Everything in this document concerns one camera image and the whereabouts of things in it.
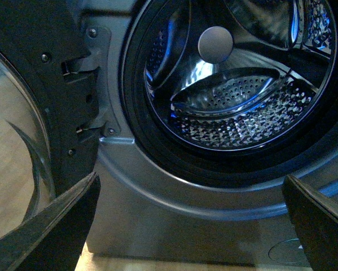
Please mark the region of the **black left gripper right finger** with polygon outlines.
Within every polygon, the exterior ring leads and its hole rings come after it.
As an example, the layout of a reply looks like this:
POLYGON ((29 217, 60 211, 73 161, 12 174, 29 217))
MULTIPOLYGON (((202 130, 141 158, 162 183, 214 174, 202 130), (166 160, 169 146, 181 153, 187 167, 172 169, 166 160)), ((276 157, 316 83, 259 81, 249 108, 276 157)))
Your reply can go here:
POLYGON ((282 194, 312 270, 338 270, 338 203, 293 175, 282 194))

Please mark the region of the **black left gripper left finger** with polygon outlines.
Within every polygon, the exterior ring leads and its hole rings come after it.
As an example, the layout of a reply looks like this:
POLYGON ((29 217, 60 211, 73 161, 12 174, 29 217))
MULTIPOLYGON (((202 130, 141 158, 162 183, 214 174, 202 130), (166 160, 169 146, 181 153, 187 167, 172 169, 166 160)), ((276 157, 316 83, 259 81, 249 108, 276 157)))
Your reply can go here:
POLYGON ((0 238, 0 270, 75 270, 100 188, 100 178, 92 172, 0 238))

